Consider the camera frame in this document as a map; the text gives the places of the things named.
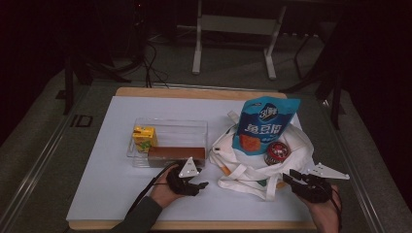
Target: robotic hand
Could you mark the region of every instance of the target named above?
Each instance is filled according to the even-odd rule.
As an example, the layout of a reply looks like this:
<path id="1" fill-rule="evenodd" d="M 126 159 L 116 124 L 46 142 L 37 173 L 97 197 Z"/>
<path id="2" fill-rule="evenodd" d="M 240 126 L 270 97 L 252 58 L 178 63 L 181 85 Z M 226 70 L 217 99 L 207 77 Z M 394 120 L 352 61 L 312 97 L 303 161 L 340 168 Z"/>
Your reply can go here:
<path id="1" fill-rule="evenodd" d="M 193 158 L 189 158 L 185 165 L 179 163 L 178 167 L 173 168 L 166 177 L 170 189 L 176 194 L 195 196 L 200 189 L 204 189 L 209 183 L 193 184 L 189 181 L 199 175 L 202 170 L 194 166 Z"/>
<path id="2" fill-rule="evenodd" d="M 319 163 L 309 174 L 301 174 L 294 169 L 283 174 L 283 180 L 288 183 L 292 192 L 312 203 L 324 203 L 332 196 L 332 187 L 326 178 L 349 180 L 349 175 L 342 174 Z"/>

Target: table frame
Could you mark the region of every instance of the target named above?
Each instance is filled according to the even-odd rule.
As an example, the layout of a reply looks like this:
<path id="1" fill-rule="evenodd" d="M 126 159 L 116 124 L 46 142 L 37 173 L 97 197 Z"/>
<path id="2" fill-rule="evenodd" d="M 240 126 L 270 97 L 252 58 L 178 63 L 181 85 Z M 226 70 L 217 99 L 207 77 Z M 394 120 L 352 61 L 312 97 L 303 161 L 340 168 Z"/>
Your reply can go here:
<path id="1" fill-rule="evenodd" d="M 263 50 L 269 80 L 276 79 L 273 65 L 272 52 L 285 15 L 286 6 L 282 6 L 276 19 L 246 18 L 246 17 L 223 17 L 202 14 L 202 0 L 197 0 L 197 24 L 196 24 L 196 48 L 192 73 L 200 74 L 200 63 L 202 56 L 202 31 L 222 31 L 236 33 L 250 33 L 258 35 L 270 35 L 269 46 Z"/>

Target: white table leg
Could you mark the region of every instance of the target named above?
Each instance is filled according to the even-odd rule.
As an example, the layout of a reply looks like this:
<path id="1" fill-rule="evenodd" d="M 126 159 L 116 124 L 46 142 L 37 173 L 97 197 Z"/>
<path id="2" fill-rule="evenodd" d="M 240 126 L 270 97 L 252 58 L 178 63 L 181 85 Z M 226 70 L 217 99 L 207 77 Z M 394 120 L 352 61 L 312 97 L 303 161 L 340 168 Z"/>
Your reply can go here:
<path id="1" fill-rule="evenodd" d="M 273 65 L 273 59 L 272 59 L 272 51 L 273 51 L 273 48 L 275 47 L 276 40 L 278 39 L 278 36 L 279 36 L 279 30 L 282 25 L 285 11 L 286 11 L 286 6 L 282 7 L 281 12 L 277 18 L 277 21 L 273 27 L 273 32 L 271 35 L 272 40 L 270 42 L 269 47 L 263 50 L 264 60 L 266 62 L 267 75 L 268 75 L 269 80 L 276 79 L 275 67 Z"/>
<path id="2" fill-rule="evenodd" d="M 197 26 L 196 26 L 196 48 L 194 50 L 193 68 L 194 75 L 200 74 L 200 61 L 202 58 L 202 0 L 197 1 Z"/>

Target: person's hand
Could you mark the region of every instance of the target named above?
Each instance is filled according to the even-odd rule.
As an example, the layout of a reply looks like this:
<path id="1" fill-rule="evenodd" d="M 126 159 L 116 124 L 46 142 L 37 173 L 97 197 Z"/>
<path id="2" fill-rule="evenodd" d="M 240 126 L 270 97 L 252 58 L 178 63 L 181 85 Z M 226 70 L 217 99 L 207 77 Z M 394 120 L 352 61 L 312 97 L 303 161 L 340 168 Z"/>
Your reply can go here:
<path id="1" fill-rule="evenodd" d="M 338 191 L 338 187 L 336 185 L 333 185 L 332 188 L 336 192 Z M 342 203 L 340 203 L 339 196 L 336 192 L 332 191 L 332 198 L 339 207 L 339 210 L 342 210 Z M 311 203 L 298 195 L 296 196 L 308 207 L 313 222 L 319 232 L 339 232 L 339 213 L 337 213 L 336 208 L 330 200 L 324 203 Z"/>
<path id="2" fill-rule="evenodd" d="M 161 206 L 161 208 L 166 208 L 175 201 L 176 199 L 183 197 L 184 195 L 174 193 L 167 183 L 166 177 L 170 170 L 177 167 L 178 165 L 172 166 L 167 169 L 154 183 L 154 188 L 150 194 L 150 197 L 156 201 L 156 203 Z"/>

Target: white tote bag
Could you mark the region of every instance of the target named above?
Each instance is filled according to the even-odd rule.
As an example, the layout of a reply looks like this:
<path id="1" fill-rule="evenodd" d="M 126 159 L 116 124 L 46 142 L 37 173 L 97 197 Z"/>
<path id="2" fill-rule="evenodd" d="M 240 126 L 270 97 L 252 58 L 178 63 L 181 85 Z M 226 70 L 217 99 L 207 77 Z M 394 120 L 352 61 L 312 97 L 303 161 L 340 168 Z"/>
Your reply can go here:
<path id="1" fill-rule="evenodd" d="M 290 169 L 303 172 L 305 166 L 313 163 L 313 145 L 306 134 L 290 124 L 282 133 L 279 142 L 286 144 L 291 154 L 283 162 L 267 166 L 264 155 L 248 156 L 232 147 L 232 128 L 222 136 L 212 147 L 209 158 L 211 163 L 219 166 L 225 176 L 222 176 L 218 185 L 239 192 L 254 194 L 263 200 L 274 201 L 276 184 L 282 181 L 282 174 L 289 173 Z"/>

